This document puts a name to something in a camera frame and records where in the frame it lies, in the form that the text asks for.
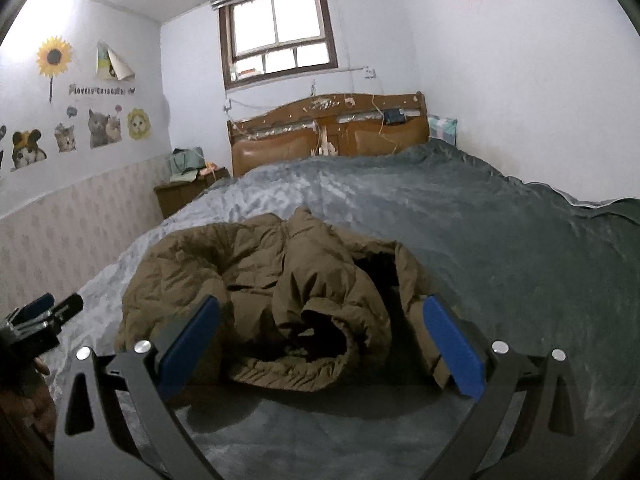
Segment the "nightstand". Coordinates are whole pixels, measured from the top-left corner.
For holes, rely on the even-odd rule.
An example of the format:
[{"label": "nightstand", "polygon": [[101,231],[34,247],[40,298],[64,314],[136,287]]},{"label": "nightstand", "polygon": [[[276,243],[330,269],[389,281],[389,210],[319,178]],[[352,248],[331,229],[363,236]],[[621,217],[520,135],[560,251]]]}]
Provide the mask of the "nightstand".
[{"label": "nightstand", "polygon": [[199,176],[193,182],[168,182],[155,187],[154,191],[158,197],[162,216],[166,220],[193,201],[207,187],[212,186],[212,184],[223,178],[229,177],[230,175],[226,168],[218,168],[207,176]]}]

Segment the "wallpaper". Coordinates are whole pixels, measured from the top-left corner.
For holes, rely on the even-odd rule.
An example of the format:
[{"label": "wallpaper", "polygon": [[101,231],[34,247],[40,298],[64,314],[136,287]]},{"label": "wallpaper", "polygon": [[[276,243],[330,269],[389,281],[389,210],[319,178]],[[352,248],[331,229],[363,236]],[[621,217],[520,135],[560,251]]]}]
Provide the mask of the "wallpaper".
[{"label": "wallpaper", "polygon": [[46,292],[57,301],[160,224],[164,156],[88,178],[0,220],[0,316]]}]

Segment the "brown leather cushion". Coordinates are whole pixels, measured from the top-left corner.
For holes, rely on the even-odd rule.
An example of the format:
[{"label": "brown leather cushion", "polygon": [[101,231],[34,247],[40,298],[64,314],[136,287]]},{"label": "brown leather cushion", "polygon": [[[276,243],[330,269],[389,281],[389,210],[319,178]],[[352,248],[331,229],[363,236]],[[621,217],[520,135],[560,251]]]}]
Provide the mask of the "brown leather cushion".
[{"label": "brown leather cushion", "polygon": [[350,123],[347,134],[357,155],[391,155],[427,142],[429,125],[424,117],[416,117],[405,124],[383,126],[380,131],[380,121],[361,121]]},{"label": "brown leather cushion", "polygon": [[307,158],[318,149],[318,136],[311,129],[258,140],[239,140],[231,148],[234,176],[274,162]]}]

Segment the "window pane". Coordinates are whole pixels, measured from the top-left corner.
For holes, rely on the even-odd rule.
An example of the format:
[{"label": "window pane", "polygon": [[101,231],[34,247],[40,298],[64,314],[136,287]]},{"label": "window pane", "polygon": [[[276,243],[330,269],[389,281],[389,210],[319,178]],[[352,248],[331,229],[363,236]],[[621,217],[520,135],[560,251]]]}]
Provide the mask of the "window pane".
[{"label": "window pane", "polygon": [[232,70],[232,79],[235,81],[259,74],[264,74],[262,56],[253,56],[236,62],[235,70]]},{"label": "window pane", "polygon": [[253,0],[236,5],[233,12],[236,54],[276,42],[271,0]]},{"label": "window pane", "polygon": [[329,63],[326,43],[298,47],[298,66],[324,65]]},{"label": "window pane", "polygon": [[267,73],[280,72],[296,67],[296,60],[293,57],[293,49],[277,50],[267,54]]},{"label": "window pane", "polygon": [[320,36],[316,0],[273,0],[273,3],[281,43]]}]

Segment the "brown jacket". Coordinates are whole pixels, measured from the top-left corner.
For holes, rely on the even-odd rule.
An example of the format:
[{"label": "brown jacket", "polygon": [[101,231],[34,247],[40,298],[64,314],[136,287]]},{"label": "brown jacket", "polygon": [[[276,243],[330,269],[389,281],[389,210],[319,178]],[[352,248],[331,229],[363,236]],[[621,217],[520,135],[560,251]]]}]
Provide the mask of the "brown jacket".
[{"label": "brown jacket", "polygon": [[435,292],[424,267],[401,244],[332,227],[306,208],[287,221],[267,214],[168,235],[145,255],[122,299],[116,348],[153,340],[211,294],[223,323],[195,382],[217,381],[221,370],[228,380],[306,392],[352,380],[382,366],[391,344],[382,297],[356,264],[380,254],[395,263],[425,370],[442,384],[448,372],[422,322],[422,298]]}]

